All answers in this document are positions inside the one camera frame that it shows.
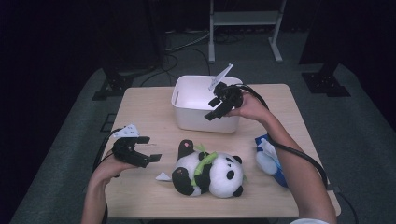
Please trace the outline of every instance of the stuffed animal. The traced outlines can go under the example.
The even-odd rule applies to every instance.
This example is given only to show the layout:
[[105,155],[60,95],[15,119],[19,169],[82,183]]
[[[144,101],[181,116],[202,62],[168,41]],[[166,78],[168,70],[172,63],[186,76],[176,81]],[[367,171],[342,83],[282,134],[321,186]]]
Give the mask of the stuffed animal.
[[176,169],[172,173],[175,189],[184,195],[199,196],[210,192],[219,198],[242,195],[244,172],[242,160],[227,153],[194,149],[191,140],[183,140],[178,147]]
[[274,146],[268,142],[268,135],[257,137],[255,140],[257,144],[256,162],[259,167],[266,174],[273,176],[280,186],[287,188],[288,183],[286,183],[285,176],[283,176],[282,167]]

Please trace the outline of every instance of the gray carpet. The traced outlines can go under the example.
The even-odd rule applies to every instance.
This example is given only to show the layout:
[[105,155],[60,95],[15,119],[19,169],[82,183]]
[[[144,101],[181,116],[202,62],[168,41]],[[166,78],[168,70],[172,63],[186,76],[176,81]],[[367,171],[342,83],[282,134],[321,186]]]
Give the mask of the gray carpet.
[[[236,35],[240,41],[218,44],[216,62],[210,74],[233,64],[229,77],[246,84],[285,83],[299,106],[306,127],[315,144],[330,181],[338,186],[357,212],[360,223],[393,223],[396,219],[396,133],[361,88],[359,81],[343,65],[334,75],[350,97],[327,97],[312,94],[301,76],[316,72],[321,64],[299,65],[307,34],[280,33],[279,50],[284,59],[276,63],[267,42],[269,34]],[[189,43],[198,35],[171,34],[168,48]],[[208,75],[207,45],[187,47],[166,56],[163,68],[171,68],[135,79],[133,86],[174,86],[183,75]],[[62,129],[37,173],[12,223],[79,223],[84,189],[92,172],[96,152],[107,133],[101,132],[108,114],[117,113],[121,97],[92,101],[105,80],[101,69],[92,74],[77,98]],[[354,223],[346,201],[337,197],[342,207],[339,223]],[[270,223],[289,223],[292,218],[270,218]],[[110,219],[109,223],[138,223],[138,220]]]

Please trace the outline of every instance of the human arm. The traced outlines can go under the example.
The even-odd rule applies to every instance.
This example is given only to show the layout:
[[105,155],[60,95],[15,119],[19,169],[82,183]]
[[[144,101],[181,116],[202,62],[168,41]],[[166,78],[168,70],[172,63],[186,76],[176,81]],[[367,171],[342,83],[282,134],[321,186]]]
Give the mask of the human arm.
[[[242,106],[227,116],[241,116],[257,120],[281,145],[303,151],[291,138],[279,120],[250,93],[244,92]],[[299,209],[300,218],[314,218],[336,223],[335,211],[317,169],[308,161],[276,147],[276,154],[290,192]]]
[[135,166],[118,161],[107,152],[105,158],[93,172],[87,187],[84,208],[82,212],[81,224],[101,223],[106,210],[106,185],[110,183],[111,178],[119,175],[126,169]]

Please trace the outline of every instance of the white basket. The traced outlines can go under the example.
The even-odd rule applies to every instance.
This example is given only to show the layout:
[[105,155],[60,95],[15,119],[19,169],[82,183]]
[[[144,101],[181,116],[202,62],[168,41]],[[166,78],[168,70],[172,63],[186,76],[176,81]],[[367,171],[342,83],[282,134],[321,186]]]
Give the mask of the white basket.
[[[177,126],[184,130],[233,133],[238,127],[239,117],[222,117],[221,119],[207,120],[205,115],[213,111],[208,103],[215,98],[213,91],[208,87],[212,82],[208,76],[183,76],[177,80],[172,94]],[[224,77],[222,82],[227,85],[241,84],[235,77]]]

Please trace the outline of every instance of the wooden table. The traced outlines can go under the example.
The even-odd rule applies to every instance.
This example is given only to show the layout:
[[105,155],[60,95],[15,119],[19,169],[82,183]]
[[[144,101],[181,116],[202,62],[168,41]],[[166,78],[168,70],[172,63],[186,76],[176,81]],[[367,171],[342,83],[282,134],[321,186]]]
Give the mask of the wooden table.
[[[271,111],[282,122],[304,151],[319,161],[318,154],[304,125],[290,89],[284,84],[250,85],[260,94]],[[256,121],[243,119],[235,133],[185,131],[177,127],[171,104],[173,87],[131,88],[122,99],[113,130],[134,123],[148,144],[136,145],[143,154],[163,154],[161,160],[147,168],[123,172],[106,188],[109,217],[132,218],[217,218],[217,217],[297,217],[298,210],[291,193],[260,170],[255,161],[255,137],[265,134]],[[178,144],[190,139],[203,144],[208,152],[223,151],[243,160],[247,175],[241,197],[219,199],[210,193],[199,197],[179,194],[172,182],[155,179],[161,172],[171,176],[177,160]],[[111,137],[106,151],[115,138]],[[341,208],[329,191],[337,215]]]

